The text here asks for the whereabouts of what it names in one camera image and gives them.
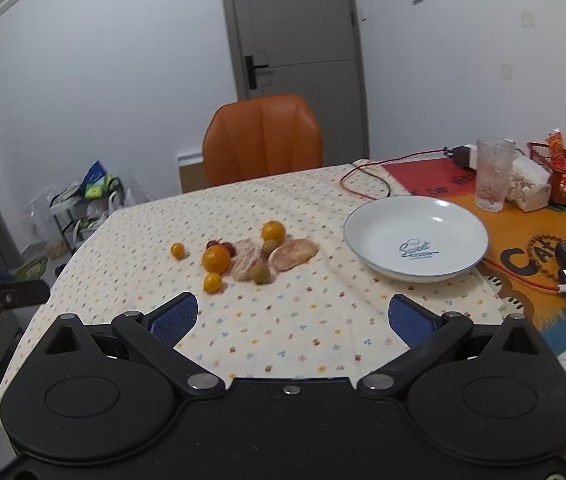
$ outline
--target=door handle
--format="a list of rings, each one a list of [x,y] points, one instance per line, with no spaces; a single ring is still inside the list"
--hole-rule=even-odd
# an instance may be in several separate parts
[[[250,90],[256,90],[256,74],[255,70],[258,68],[269,68],[269,65],[255,65],[254,56],[245,56],[245,67],[247,69],[247,83],[250,86]]]

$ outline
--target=white plate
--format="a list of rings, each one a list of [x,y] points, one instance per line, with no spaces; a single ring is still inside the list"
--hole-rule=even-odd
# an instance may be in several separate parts
[[[404,282],[457,276],[483,259],[488,244],[485,226],[470,211],[426,196],[368,202],[348,216],[343,232],[366,264]]]

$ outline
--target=water glass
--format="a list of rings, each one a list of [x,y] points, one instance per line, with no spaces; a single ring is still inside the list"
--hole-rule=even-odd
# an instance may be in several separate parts
[[[474,203],[484,211],[496,213],[503,209],[516,145],[509,140],[481,137],[476,141],[476,152]]]

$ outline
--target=patterned tablecloth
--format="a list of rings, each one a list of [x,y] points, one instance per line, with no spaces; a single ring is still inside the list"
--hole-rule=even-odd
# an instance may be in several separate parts
[[[0,398],[57,316],[108,323],[126,310],[149,312],[189,290],[199,301],[194,329],[177,351],[222,377],[347,376],[352,383],[407,346],[390,329],[387,306],[403,293],[440,314],[458,310],[476,322],[502,321],[501,302],[476,270],[429,285],[395,282],[364,267],[343,240],[348,214],[365,202],[339,187],[350,168],[334,166],[192,192],[121,210],[80,248],[25,332],[0,386]],[[407,191],[389,177],[393,194]],[[357,172],[348,185],[383,198],[383,182]],[[201,254],[213,238],[258,240],[270,219],[321,250],[309,264],[269,284],[224,278],[221,294],[202,290]],[[170,255],[174,242],[189,256]]]

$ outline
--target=small orange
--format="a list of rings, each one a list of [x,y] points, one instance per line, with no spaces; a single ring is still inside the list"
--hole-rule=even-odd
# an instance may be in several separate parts
[[[205,290],[208,294],[213,294],[214,292],[218,292],[221,290],[223,286],[223,280],[221,276],[216,272],[210,272],[203,280],[203,290]]]
[[[261,237],[264,240],[276,240],[279,244],[285,240],[285,228],[281,222],[270,220],[261,228]]]
[[[230,268],[232,257],[227,249],[222,245],[213,245],[205,249],[201,264],[207,272],[217,272],[223,274]]]
[[[172,253],[172,256],[177,260],[182,260],[185,257],[185,246],[183,244],[172,244],[170,253]]]

